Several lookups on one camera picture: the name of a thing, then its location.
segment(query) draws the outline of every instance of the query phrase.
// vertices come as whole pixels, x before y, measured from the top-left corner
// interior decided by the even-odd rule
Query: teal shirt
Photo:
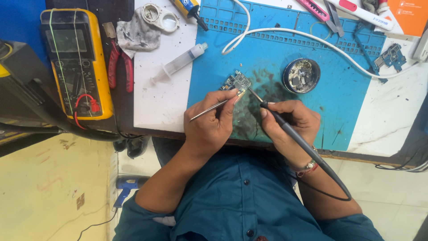
[[[165,216],[174,216],[176,224],[152,219]],[[265,157],[231,150],[215,154],[191,178],[173,214],[147,211],[133,196],[124,203],[115,231],[113,241],[383,240],[363,214],[316,221],[290,179]]]

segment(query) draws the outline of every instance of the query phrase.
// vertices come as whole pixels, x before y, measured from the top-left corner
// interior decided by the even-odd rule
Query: sleeve
[[[334,220],[318,221],[322,232],[336,241],[384,241],[363,214],[354,214]]]
[[[169,241],[171,227],[153,220],[167,214],[150,212],[135,203],[135,194],[122,207],[113,241]]]

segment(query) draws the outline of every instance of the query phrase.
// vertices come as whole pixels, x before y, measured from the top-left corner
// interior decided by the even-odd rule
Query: yellow wall
[[[111,142],[61,134],[0,158],[0,240],[76,241],[109,220],[115,157]],[[110,240],[110,227],[81,240]]]

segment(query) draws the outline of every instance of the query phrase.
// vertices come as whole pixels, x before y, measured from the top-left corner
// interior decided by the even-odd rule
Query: blue silicone mat
[[[251,29],[274,27],[309,33],[322,39],[329,30],[312,14],[258,3],[242,1],[251,14]],[[198,28],[196,43],[207,42],[209,48],[193,62],[187,106],[202,100],[209,91],[218,90],[235,70],[241,71],[252,82],[258,95],[271,102],[299,99],[321,114],[321,127],[314,145],[317,148],[345,151],[348,148],[370,77],[336,51],[312,39],[286,32],[260,32],[248,35],[228,55],[221,55],[224,46],[243,32],[247,17],[231,0],[202,0],[201,17],[209,31]],[[369,64],[354,39],[357,21],[341,18],[345,35],[337,34],[327,41],[351,55],[363,68]],[[385,42],[385,36],[370,29],[359,35],[368,54],[375,59]],[[281,83],[285,67],[295,59],[310,58],[321,69],[317,87],[307,94],[292,94]],[[246,93],[235,106],[232,138],[271,142],[260,125],[259,102]]]

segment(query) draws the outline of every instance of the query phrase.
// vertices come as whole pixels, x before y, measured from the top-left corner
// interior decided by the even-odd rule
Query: hand
[[[291,113],[293,121],[296,123],[293,128],[309,145],[313,145],[320,127],[320,114],[310,110],[299,100],[270,102],[268,107],[279,113]],[[292,167],[297,169],[305,167],[311,161],[311,157],[282,130],[270,111],[260,108],[260,113],[262,115],[263,129],[272,139],[276,149],[287,158]]]
[[[232,133],[233,108],[238,100],[237,92],[238,89],[209,92],[205,99],[184,112],[184,133],[186,134],[184,146],[196,159],[203,160],[203,164],[226,143]],[[191,118],[226,99],[229,101],[222,107],[189,123]]]

